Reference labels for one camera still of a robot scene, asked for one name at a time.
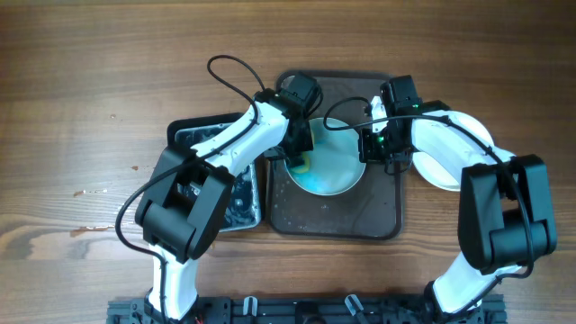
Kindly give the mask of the green yellow sponge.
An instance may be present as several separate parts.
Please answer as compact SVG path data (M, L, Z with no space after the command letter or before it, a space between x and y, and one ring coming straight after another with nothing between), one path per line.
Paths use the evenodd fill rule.
M303 174L310 170L311 160L307 152L302 152L297 157L292 157L290 159L289 169L292 173Z

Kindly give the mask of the white plate top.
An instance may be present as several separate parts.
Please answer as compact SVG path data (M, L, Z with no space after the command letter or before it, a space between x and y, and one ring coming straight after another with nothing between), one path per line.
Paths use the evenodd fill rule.
M359 161L358 140L355 130L328 130L322 118L310 120L313 150L310 170L303 174L287 172L304 191L320 196L342 194L356 185L365 171L365 163Z

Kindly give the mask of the white plate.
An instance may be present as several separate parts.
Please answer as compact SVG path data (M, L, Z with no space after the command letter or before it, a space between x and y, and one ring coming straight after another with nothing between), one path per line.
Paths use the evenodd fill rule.
M287 172L304 191L320 196L342 194L356 185L365 171L365 163L359 161L358 140L355 130L328 130L322 118L310 120L313 150L310 170L303 174Z
M474 117L464 112L453 112L453 116L478 138L486 141L490 145L494 144L489 131ZM460 191L460 185L458 181L453 178L429 154L424 152L416 152L412 156L412 162L419 174L432 185L451 192Z

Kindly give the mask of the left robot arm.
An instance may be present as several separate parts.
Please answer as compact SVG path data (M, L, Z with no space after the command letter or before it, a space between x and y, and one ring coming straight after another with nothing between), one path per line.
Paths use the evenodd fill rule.
M135 212L148 243L144 251L157 266L145 299L153 320L179 323L192 315L198 260L220 231L241 172L266 152L298 171L309 168L308 116L320 97L316 79L298 74L286 88L265 88L250 97L247 112L215 137L163 150L137 193Z

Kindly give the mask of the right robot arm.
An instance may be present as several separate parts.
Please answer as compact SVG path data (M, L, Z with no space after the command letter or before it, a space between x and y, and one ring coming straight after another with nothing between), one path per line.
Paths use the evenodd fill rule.
M557 246L547 168L536 155L516 156L482 137L471 116L440 101L424 102L411 76L384 82L366 108L363 162L395 163L423 153L459 185L459 255L427 287L436 320L469 316L505 279L526 279Z

